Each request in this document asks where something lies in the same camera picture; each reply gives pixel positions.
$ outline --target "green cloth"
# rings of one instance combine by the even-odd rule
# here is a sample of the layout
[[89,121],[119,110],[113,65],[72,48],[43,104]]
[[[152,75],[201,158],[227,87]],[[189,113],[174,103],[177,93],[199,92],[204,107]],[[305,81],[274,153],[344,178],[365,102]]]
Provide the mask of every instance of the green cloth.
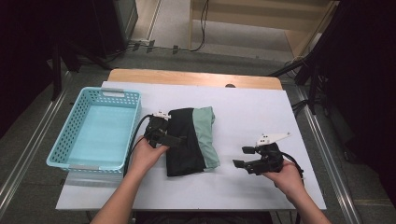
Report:
[[212,106],[194,108],[192,120],[198,139],[198,145],[204,156],[206,168],[216,168],[220,166],[218,154],[212,146],[212,124],[215,122],[215,114],[213,113]]

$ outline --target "light blue plastic basket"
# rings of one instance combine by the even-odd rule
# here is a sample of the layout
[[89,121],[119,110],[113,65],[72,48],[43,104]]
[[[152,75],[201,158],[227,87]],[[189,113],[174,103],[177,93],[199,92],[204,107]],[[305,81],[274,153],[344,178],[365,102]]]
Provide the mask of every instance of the light blue plastic basket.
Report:
[[66,171],[121,173],[140,111],[138,91],[82,89],[47,165]]

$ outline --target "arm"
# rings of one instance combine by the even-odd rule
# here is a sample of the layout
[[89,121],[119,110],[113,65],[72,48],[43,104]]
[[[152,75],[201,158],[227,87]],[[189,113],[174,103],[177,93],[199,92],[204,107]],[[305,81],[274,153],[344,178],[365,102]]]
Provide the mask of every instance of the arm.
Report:
[[169,147],[153,148],[142,139],[134,149],[131,167],[119,187],[108,199],[92,223],[128,223],[140,182],[146,172]]
[[279,173],[264,173],[282,190],[288,200],[296,207],[303,223],[331,223],[305,190],[303,181],[291,161],[283,162],[283,169]]

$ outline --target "human hand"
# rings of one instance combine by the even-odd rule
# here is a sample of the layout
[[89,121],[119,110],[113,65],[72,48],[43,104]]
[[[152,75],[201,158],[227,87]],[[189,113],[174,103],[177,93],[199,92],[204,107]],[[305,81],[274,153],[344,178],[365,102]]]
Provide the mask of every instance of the human hand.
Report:
[[134,173],[135,175],[145,175],[168,148],[169,147],[166,146],[153,148],[146,138],[140,136],[134,148],[132,163],[127,174]]
[[276,186],[286,195],[288,200],[293,203],[298,196],[306,194],[300,174],[291,161],[283,160],[283,168],[279,173],[262,173],[265,177],[275,182]]

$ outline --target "wooden table edge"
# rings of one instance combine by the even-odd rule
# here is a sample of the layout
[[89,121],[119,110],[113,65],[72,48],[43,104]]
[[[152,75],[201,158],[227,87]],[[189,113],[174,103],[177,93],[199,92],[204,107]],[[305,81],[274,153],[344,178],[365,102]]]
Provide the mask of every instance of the wooden table edge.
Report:
[[151,69],[114,69],[110,72],[107,81],[211,87],[225,87],[228,84],[233,84],[236,88],[283,90],[280,80],[277,77],[254,77]]

